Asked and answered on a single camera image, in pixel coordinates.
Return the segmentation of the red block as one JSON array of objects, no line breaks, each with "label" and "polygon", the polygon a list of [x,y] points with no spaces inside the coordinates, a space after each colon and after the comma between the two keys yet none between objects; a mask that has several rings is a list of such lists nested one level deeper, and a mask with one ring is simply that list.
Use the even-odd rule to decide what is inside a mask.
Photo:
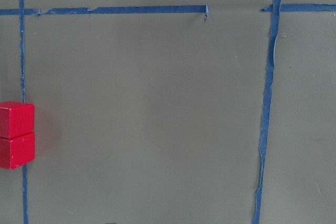
[{"label": "red block", "polygon": [[35,158],[35,134],[29,133],[12,139],[1,138],[0,167],[16,169]]},{"label": "red block", "polygon": [[1,102],[1,137],[10,139],[33,132],[34,114],[33,104]]}]

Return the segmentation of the torn horizontal blue tape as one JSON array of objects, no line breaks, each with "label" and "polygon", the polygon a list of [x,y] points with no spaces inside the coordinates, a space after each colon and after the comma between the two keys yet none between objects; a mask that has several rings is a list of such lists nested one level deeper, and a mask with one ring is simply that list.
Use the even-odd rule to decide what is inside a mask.
[{"label": "torn horizontal blue tape", "polygon": [[88,14],[184,14],[201,13],[209,15],[207,5],[179,5],[179,6],[122,6],[122,7],[72,7],[52,8],[46,12],[41,9],[24,9],[24,15],[88,15]]}]

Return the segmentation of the short horizontal blue tape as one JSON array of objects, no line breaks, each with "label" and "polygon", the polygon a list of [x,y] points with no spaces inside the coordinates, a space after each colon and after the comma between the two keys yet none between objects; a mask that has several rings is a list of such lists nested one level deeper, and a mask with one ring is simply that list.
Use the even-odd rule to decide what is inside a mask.
[{"label": "short horizontal blue tape", "polygon": [[279,12],[335,12],[335,4],[281,4]]}]

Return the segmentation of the wrinkled vertical blue tape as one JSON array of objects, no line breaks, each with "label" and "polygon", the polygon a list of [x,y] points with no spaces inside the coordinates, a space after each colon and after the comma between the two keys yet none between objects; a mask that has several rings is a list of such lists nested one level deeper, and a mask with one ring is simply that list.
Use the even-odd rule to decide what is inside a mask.
[{"label": "wrinkled vertical blue tape", "polygon": [[272,0],[270,35],[268,42],[268,53],[266,62],[264,95],[262,101],[262,113],[260,124],[260,139],[259,139],[259,181],[255,192],[255,211],[252,219],[252,224],[260,223],[260,211],[262,205],[263,182],[267,154],[268,131],[272,101],[272,84],[274,81],[275,72],[275,49],[279,31],[281,0]]}]

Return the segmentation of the centre vertical blue tape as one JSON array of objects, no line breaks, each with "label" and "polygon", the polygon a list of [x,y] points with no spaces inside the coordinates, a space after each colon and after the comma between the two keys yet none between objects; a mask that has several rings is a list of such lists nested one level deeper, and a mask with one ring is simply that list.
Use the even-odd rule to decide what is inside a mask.
[{"label": "centre vertical blue tape", "polygon": [[[25,103],[25,3],[19,0],[19,25],[20,25],[20,98]],[[27,165],[22,166],[22,201],[23,201],[23,224],[29,224],[28,216],[28,188],[27,188]]]}]

